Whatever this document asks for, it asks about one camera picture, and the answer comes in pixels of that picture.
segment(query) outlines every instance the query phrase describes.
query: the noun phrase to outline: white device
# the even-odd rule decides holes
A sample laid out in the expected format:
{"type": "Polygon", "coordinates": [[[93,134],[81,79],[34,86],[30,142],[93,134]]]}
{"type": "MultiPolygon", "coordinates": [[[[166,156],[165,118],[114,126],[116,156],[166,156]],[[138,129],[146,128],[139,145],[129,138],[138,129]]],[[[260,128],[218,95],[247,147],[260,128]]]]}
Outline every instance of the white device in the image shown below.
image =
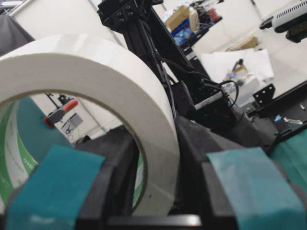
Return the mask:
{"type": "Polygon", "coordinates": [[[301,0],[267,19],[260,25],[260,29],[273,27],[275,32],[288,31],[286,38],[299,43],[307,37],[307,0],[301,0]]]}

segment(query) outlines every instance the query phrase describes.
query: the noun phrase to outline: wire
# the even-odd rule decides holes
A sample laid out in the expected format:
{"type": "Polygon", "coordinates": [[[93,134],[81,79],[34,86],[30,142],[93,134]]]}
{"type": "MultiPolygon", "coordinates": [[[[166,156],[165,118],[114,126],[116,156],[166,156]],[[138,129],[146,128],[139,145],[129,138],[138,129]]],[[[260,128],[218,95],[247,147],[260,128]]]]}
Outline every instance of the wire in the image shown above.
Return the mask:
{"type": "Polygon", "coordinates": [[[175,81],[171,76],[168,75],[168,78],[170,79],[170,81],[171,81],[173,84],[176,84],[176,81],[175,81]]]}
{"type": "MultiPolygon", "coordinates": [[[[168,63],[168,64],[170,64],[172,66],[175,66],[177,69],[179,69],[182,72],[185,72],[187,74],[197,74],[197,75],[203,76],[205,78],[208,78],[208,76],[203,74],[203,73],[199,73],[199,72],[195,72],[195,71],[187,71],[184,68],[182,68],[180,65],[178,65],[177,63],[175,63],[175,62],[173,62],[171,60],[163,58],[162,61],[164,61],[164,62],[166,62],[166,63],[168,63]]],[[[212,80],[208,80],[208,79],[201,79],[201,81],[203,82],[203,84],[205,86],[208,86],[210,88],[213,88],[213,89],[216,89],[216,90],[220,91],[223,94],[224,97],[228,97],[228,95],[223,91],[223,89],[221,87],[223,85],[225,85],[225,84],[233,83],[235,85],[235,87],[236,87],[236,98],[233,101],[233,103],[230,105],[230,108],[232,108],[236,104],[237,99],[239,97],[239,86],[238,86],[238,84],[235,81],[233,81],[233,80],[226,80],[226,81],[224,81],[222,83],[219,83],[219,84],[214,82],[214,81],[212,81],[212,80]]]]}
{"type": "Polygon", "coordinates": [[[185,72],[185,73],[188,73],[188,74],[197,74],[197,75],[200,75],[200,76],[203,76],[203,77],[205,77],[205,78],[207,78],[207,79],[201,79],[202,81],[205,81],[205,82],[207,82],[207,83],[215,83],[215,84],[217,84],[216,82],[214,82],[214,81],[212,81],[212,80],[208,80],[209,79],[209,76],[207,76],[207,75],[205,75],[205,74],[203,74],[203,73],[199,73],[199,72],[195,72],[195,71],[187,71],[187,70],[185,70],[184,68],[182,68],[180,65],[178,65],[177,63],[175,63],[175,62],[173,62],[173,61],[171,61],[171,60],[168,60],[168,59],[165,59],[165,58],[163,58],[162,59],[162,61],[164,61],[164,62],[166,62],[166,63],[168,63],[168,64],[170,64],[170,65],[172,65],[172,66],[175,66],[176,68],[178,68],[179,70],[181,70],[182,72],[185,72]]]}
{"type": "Polygon", "coordinates": [[[236,101],[238,100],[238,97],[239,97],[239,86],[238,86],[238,84],[235,81],[233,81],[233,80],[226,80],[226,81],[220,83],[219,86],[223,86],[223,85],[229,84],[229,83],[233,83],[235,85],[235,87],[236,87],[236,98],[235,98],[234,102],[230,106],[230,108],[232,108],[236,104],[236,101]]]}
{"type": "Polygon", "coordinates": [[[172,106],[172,112],[173,112],[173,117],[174,119],[176,118],[177,116],[177,113],[176,113],[176,108],[175,108],[175,99],[174,99],[174,94],[173,94],[173,91],[172,91],[172,87],[170,85],[170,76],[167,74],[166,70],[164,67],[163,68],[163,73],[165,75],[165,78],[166,78],[166,83],[167,83],[167,86],[169,88],[169,93],[170,93],[170,96],[171,96],[171,106],[172,106]]]}

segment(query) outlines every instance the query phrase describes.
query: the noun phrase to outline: black bracket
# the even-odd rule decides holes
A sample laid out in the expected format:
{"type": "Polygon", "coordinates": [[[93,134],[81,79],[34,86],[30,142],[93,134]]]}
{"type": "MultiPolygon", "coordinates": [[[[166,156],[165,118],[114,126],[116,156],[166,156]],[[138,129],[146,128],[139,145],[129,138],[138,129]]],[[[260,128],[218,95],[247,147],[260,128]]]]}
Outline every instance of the black bracket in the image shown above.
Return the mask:
{"type": "Polygon", "coordinates": [[[258,92],[253,94],[256,102],[260,107],[267,105],[273,100],[273,96],[275,93],[276,88],[273,84],[270,84],[263,89],[259,90],[258,92]]]}

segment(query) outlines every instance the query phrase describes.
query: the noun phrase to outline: tape roll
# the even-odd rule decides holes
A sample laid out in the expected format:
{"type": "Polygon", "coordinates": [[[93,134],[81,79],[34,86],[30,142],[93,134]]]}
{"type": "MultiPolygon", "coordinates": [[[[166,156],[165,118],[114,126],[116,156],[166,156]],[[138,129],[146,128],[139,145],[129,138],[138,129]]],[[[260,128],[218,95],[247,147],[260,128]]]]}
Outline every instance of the tape roll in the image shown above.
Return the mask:
{"type": "Polygon", "coordinates": [[[117,115],[144,156],[136,215],[167,214],[177,181],[179,147],[167,95],[133,53],[88,35],[57,35],[0,58],[0,106],[42,92],[88,99],[117,115]]]}

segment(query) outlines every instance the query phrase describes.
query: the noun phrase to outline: teal tape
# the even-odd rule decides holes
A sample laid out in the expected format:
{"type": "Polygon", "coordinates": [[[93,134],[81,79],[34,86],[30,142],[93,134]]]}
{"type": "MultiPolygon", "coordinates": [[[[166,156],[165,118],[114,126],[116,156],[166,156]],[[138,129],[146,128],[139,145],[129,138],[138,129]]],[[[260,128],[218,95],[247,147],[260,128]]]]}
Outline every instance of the teal tape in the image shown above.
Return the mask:
{"type": "Polygon", "coordinates": [[[104,157],[52,147],[8,209],[6,230],[72,230],[104,157]]]}
{"type": "Polygon", "coordinates": [[[305,230],[302,202],[260,148],[208,154],[241,230],[305,230]]]}
{"type": "Polygon", "coordinates": [[[280,163],[293,183],[307,195],[307,130],[279,143],[271,158],[280,163]]]}
{"type": "Polygon", "coordinates": [[[17,113],[18,133],[24,147],[40,163],[53,145],[73,148],[57,128],[49,128],[43,121],[46,116],[32,101],[25,97],[19,100],[17,113]]]}

